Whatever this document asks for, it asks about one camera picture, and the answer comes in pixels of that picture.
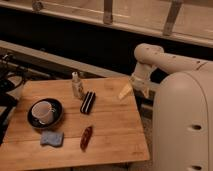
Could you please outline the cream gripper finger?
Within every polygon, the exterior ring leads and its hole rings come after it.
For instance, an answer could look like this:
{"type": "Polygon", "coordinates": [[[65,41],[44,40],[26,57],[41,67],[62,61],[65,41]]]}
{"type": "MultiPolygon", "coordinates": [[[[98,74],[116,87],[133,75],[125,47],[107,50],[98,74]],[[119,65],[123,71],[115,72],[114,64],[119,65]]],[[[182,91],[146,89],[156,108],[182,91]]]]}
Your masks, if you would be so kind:
{"type": "Polygon", "coordinates": [[[124,99],[130,92],[132,91],[132,86],[130,84],[126,84],[121,92],[118,95],[120,100],[124,99]]]}

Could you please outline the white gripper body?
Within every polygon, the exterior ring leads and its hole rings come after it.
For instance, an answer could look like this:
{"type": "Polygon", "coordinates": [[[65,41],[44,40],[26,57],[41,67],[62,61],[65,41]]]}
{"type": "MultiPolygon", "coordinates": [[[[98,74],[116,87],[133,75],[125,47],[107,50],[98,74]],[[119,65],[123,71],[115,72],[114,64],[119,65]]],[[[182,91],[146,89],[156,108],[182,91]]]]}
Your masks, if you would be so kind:
{"type": "Polygon", "coordinates": [[[149,86],[148,86],[149,81],[150,79],[148,77],[140,78],[135,74],[132,74],[130,76],[130,82],[133,88],[137,91],[141,91],[145,98],[149,97],[149,86]]]}

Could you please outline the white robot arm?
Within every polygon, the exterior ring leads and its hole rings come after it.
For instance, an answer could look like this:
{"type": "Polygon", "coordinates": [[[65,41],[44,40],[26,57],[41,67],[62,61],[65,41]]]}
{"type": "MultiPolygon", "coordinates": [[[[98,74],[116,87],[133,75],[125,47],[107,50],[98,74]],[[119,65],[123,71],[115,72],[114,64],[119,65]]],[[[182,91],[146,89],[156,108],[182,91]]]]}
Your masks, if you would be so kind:
{"type": "Polygon", "coordinates": [[[130,83],[153,103],[153,171],[213,171],[213,61],[139,44],[130,83]]]}

